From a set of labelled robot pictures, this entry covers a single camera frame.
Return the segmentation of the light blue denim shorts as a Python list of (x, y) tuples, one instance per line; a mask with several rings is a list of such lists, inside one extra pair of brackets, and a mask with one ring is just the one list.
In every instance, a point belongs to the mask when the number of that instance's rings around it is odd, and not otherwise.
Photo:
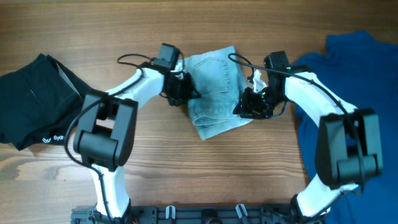
[(201, 139), (212, 138), (252, 121), (233, 114), (247, 87), (242, 69), (228, 58), (235, 51), (229, 46), (184, 60), (185, 70), (191, 74), (201, 95), (188, 101), (188, 115)]

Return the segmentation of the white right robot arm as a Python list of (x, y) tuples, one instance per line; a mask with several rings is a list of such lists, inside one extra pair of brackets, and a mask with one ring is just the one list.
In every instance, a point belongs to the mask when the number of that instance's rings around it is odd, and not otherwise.
[(273, 52), (264, 65), (253, 65), (240, 54), (228, 58), (251, 68), (251, 84), (240, 96), (234, 114), (248, 119), (276, 118), (276, 106), (299, 105), (318, 128), (316, 174), (292, 197), (292, 223), (321, 221), (346, 194), (361, 195), (369, 179), (383, 170), (379, 118), (372, 109), (359, 109), (327, 88), (306, 65), (293, 66), (285, 52)]

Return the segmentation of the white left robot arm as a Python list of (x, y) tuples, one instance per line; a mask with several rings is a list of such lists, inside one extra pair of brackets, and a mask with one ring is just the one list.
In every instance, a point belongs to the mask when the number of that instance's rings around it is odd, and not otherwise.
[(158, 95), (171, 106), (200, 97), (182, 51), (170, 44), (162, 44), (157, 57), (136, 65), (135, 74), (116, 88), (89, 92), (68, 128), (75, 132), (73, 149), (81, 156), (76, 163), (90, 170), (95, 183), (93, 223), (132, 222), (124, 165), (134, 144), (137, 112)]

